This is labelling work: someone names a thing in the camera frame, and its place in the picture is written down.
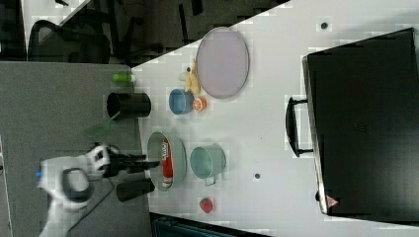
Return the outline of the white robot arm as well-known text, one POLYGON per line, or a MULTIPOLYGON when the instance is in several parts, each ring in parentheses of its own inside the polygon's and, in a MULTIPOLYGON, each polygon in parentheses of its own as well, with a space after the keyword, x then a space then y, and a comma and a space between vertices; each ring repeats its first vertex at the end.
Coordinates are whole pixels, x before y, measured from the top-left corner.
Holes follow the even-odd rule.
POLYGON ((110 180, 120 171, 143 173, 159 165, 159 161, 146 161, 144 155, 123 154, 114 145, 98 142, 84 154, 41 161, 38 187, 48 194, 51 203, 40 237, 67 237, 89 215, 93 182, 110 180))

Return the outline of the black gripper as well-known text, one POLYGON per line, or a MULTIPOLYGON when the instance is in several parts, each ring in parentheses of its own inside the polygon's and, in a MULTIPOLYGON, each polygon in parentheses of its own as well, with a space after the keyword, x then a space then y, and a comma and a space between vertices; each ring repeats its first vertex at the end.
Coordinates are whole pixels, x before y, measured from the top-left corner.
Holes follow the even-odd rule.
POLYGON ((145 162, 144 155, 123 154, 116 146, 111 145, 107 148, 110 164, 106 166, 104 178, 115 177, 120 171, 126 171, 128 174, 141 173, 146 168, 156 168, 161 162, 145 162))

